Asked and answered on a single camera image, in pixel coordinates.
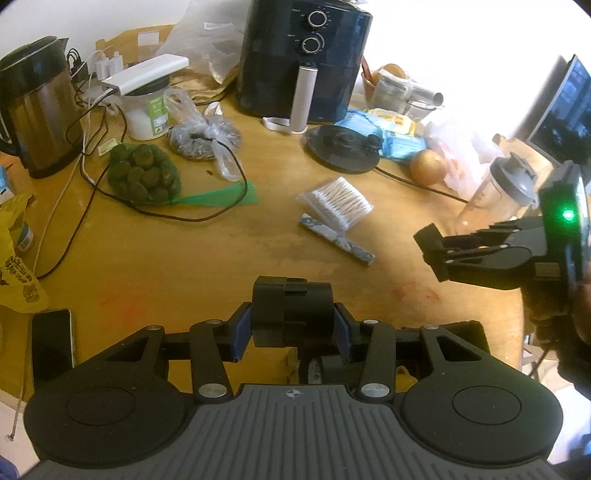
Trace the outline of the black smartphone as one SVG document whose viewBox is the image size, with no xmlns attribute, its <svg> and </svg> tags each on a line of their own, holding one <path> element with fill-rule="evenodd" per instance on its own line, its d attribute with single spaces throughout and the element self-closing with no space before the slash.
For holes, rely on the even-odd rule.
<svg viewBox="0 0 591 480">
<path fill-rule="evenodd" d="M 69 309 L 32 318 L 33 386 L 39 390 L 74 367 L 73 317 Z"/>
</svg>

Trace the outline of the blue wet wipes pack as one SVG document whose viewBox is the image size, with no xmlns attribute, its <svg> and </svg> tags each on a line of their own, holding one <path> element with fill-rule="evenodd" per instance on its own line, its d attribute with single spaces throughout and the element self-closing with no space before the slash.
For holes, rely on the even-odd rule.
<svg viewBox="0 0 591 480">
<path fill-rule="evenodd" d="M 365 110 L 349 110 L 346 116 L 335 123 L 363 136 L 376 135 L 381 138 L 380 155 L 383 158 L 408 164 L 415 154 L 428 148 L 427 141 L 418 136 L 397 135 L 377 126 Z"/>
</svg>

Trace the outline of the yellow wipes pack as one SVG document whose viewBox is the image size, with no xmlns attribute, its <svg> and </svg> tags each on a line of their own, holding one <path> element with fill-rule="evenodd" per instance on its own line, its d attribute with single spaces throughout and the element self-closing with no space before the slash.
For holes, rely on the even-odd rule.
<svg viewBox="0 0 591 480">
<path fill-rule="evenodd" d="M 382 108 L 366 109 L 365 112 L 383 130 L 397 135 L 415 135 L 416 122 L 404 114 Z"/>
</svg>

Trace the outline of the white power bank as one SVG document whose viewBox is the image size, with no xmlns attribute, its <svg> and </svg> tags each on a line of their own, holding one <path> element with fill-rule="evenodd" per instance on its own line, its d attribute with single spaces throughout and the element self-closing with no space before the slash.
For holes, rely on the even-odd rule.
<svg viewBox="0 0 591 480">
<path fill-rule="evenodd" d="M 124 96 L 188 65 L 189 60 L 185 56 L 162 54 L 122 70 L 101 83 L 113 89 L 115 94 Z"/>
</svg>

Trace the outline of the clear shaker bottle grey lid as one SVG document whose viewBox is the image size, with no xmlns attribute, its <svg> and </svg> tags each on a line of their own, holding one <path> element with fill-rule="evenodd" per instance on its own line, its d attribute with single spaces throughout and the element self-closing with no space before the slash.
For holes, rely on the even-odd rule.
<svg viewBox="0 0 591 480">
<path fill-rule="evenodd" d="M 510 220 L 536 199 L 537 179 L 535 170 L 521 156 L 511 153 L 508 157 L 497 157 L 457 217 L 454 232 L 466 235 Z"/>
</svg>

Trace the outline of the black air fryer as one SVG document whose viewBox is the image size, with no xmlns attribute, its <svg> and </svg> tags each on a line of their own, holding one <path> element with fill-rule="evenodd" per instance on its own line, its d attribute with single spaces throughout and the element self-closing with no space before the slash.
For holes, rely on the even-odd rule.
<svg viewBox="0 0 591 480">
<path fill-rule="evenodd" d="M 246 114 L 290 116 L 302 67 L 317 71 L 311 123 L 348 111 L 373 16 L 342 1 L 253 1 L 239 62 L 236 99 Z"/>
</svg>

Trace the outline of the grey patterned stick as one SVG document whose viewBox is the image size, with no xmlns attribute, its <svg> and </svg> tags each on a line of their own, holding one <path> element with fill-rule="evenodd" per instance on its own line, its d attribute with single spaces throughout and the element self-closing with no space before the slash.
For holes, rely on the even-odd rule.
<svg viewBox="0 0 591 480">
<path fill-rule="evenodd" d="M 356 243 L 346 238 L 345 234 L 336 232 L 328 225 L 325 225 L 325 223 L 322 223 L 321 221 L 318 221 L 317 219 L 305 213 L 301 215 L 298 223 L 300 223 L 301 226 L 304 226 L 304 228 L 310 230 L 312 233 L 315 233 L 315 235 L 318 235 L 322 237 L 322 239 L 332 243 L 332 245 L 335 245 L 335 247 L 338 247 L 342 251 L 355 257 L 356 260 L 363 262 L 363 264 L 370 265 L 373 263 L 375 258 L 374 254 L 366 249 L 363 249 L 363 247 L 356 245 Z"/>
</svg>

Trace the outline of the yellow onion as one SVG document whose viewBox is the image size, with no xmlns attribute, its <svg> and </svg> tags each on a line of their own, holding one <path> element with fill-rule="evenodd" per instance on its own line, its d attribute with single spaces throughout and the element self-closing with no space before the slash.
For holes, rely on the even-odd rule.
<svg viewBox="0 0 591 480">
<path fill-rule="evenodd" d="M 413 180 L 422 186 L 442 182 L 449 171 L 447 160 L 430 149 L 415 154 L 409 168 Z"/>
</svg>

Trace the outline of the clear plastic bag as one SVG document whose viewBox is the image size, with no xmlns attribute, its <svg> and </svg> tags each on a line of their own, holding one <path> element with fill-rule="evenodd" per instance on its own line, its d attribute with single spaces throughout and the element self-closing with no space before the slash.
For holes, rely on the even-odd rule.
<svg viewBox="0 0 591 480">
<path fill-rule="evenodd" d="M 188 68 L 217 84 L 238 66 L 250 1 L 190 1 L 182 18 L 156 51 L 188 59 Z"/>
</svg>

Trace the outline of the black kettle base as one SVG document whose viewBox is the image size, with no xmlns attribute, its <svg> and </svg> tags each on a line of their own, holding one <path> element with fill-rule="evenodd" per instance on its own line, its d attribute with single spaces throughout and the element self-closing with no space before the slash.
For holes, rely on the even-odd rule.
<svg viewBox="0 0 591 480">
<path fill-rule="evenodd" d="M 382 139 L 349 128 L 324 125 L 308 131 L 304 148 L 325 168 L 345 174 L 364 174 L 380 162 Z"/>
</svg>

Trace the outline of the cotton swab pack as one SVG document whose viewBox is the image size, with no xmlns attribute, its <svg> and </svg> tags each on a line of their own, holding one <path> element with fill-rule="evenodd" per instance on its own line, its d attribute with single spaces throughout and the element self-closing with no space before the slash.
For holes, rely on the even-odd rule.
<svg viewBox="0 0 591 480">
<path fill-rule="evenodd" d="M 374 209 L 370 201 L 344 177 L 301 193 L 297 201 L 339 232 L 348 231 Z"/>
</svg>

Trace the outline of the steel electric kettle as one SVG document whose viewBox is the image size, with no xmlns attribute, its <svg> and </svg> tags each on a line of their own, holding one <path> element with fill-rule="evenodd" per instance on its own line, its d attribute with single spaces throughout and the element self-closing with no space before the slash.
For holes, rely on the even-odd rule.
<svg viewBox="0 0 591 480">
<path fill-rule="evenodd" d="M 1 151 L 20 159 L 30 177 L 49 177 L 81 152 L 81 113 L 64 47 L 55 36 L 1 59 Z"/>
</svg>

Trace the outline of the yellow plastic bag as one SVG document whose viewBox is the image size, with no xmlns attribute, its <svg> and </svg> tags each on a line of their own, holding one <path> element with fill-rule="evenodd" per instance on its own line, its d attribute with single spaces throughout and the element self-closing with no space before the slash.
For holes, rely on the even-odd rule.
<svg viewBox="0 0 591 480">
<path fill-rule="evenodd" d="M 11 229 L 23 223 L 28 196 L 16 195 L 1 204 L 1 305 L 17 313 L 39 313 L 49 299 L 38 279 L 16 254 Z"/>
</svg>

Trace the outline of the white plastic tub green label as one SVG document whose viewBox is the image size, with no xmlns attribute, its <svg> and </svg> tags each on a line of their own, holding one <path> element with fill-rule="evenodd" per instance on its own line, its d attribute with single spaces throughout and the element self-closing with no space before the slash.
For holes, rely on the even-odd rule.
<svg viewBox="0 0 591 480">
<path fill-rule="evenodd" d="M 150 141 L 168 132 L 169 114 L 163 101 L 164 91 L 165 88 L 121 98 L 129 135 L 133 140 Z"/>
</svg>

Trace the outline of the clear bag of dark seeds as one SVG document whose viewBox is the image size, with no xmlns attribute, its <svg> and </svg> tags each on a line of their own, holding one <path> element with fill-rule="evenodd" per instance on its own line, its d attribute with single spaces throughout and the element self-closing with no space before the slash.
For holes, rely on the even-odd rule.
<svg viewBox="0 0 591 480">
<path fill-rule="evenodd" d="M 222 115 L 221 102 L 208 103 L 201 112 L 185 90 L 169 87 L 163 103 L 172 122 L 167 140 L 174 153 L 190 161 L 214 162 L 226 181 L 242 179 L 233 157 L 242 147 L 242 134 Z"/>
</svg>

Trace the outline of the green net bag of fruit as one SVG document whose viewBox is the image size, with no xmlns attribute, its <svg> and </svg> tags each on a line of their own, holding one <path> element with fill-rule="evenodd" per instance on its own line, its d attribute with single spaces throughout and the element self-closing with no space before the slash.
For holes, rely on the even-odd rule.
<svg viewBox="0 0 591 480">
<path fill-rule="evenodd" d="M 134 206 L 256 204 L 250 182 L 189 196 L 181 195 L 180 173 L 169 155 L 153 144 L 118 144 L 109 152 L 107 182 L 113 193 Z"/>
</svg>

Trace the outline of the wall television screen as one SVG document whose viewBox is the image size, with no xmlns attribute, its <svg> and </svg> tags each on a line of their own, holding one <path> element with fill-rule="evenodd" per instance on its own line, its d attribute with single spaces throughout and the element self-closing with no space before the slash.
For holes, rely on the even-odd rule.
<svg viewBox="0 0 591 480">
<path fill-rule="evenodd" d="M 577 55 L 526 142 L 555 163 L 590 166 L 590 73 Z"/>
</svg>

